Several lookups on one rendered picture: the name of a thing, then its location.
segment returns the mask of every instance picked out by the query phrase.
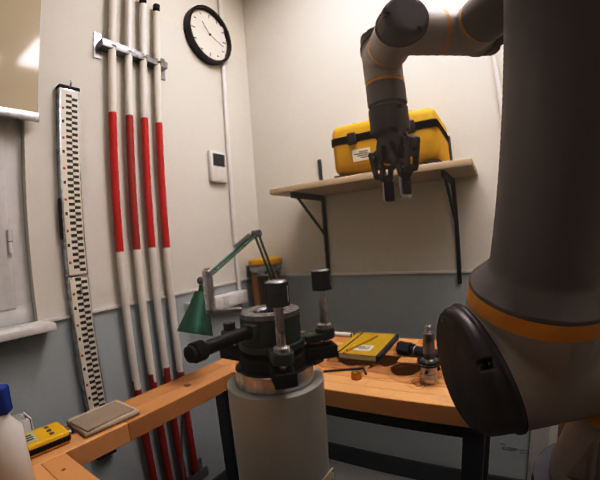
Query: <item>window sill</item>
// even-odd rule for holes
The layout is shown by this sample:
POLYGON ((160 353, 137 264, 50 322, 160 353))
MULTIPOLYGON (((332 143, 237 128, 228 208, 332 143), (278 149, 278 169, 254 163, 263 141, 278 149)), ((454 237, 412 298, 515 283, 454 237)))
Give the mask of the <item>window sill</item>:
POLYGON ((52 332, 57 328, 58 326, 54 322, 49 322, 46 320, 15 325, 13 327, 0 328, 0 343, 52 332))

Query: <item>thermostat screen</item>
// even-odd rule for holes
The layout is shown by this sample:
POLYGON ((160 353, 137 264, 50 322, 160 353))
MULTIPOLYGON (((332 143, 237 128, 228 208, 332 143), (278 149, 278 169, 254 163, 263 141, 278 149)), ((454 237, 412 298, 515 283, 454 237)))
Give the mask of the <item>thermostat screen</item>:
POLYGON ((213 166, 214 167, 224 167, 224 155, 214 153, 213 154, 213 166))

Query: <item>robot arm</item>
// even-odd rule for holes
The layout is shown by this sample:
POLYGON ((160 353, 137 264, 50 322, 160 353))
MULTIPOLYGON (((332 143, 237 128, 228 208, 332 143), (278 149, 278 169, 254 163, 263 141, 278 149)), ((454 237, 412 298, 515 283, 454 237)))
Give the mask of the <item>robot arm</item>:
POLYGON ((400 195, 411 194, 411 174, 418 169, 420 139, 409 136, 411 122, 402 64, 409 55, 492 55, 502 45, 502 0, 469 0, 460 12, 429 12, 418 0, 391 0, 375 28, 361 39, 374 177, 385 201, 393 201, 393 171, 400 195))

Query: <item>thermostat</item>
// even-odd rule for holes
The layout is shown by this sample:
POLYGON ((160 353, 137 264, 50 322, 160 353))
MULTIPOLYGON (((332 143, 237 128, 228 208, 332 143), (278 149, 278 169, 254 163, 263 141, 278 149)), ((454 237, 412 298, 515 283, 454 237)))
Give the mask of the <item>thermostat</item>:
POLYGON ((227 183, 227 157, 224 153, 209 150, 209 181, 227 183))

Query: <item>window handle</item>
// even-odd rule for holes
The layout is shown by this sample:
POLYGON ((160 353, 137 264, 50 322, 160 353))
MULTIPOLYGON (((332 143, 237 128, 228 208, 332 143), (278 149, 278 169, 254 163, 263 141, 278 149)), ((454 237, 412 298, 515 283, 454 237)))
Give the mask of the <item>window handle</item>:
POLYGON ((13 255, 13 230, 7 230, 7 252, 13 255))

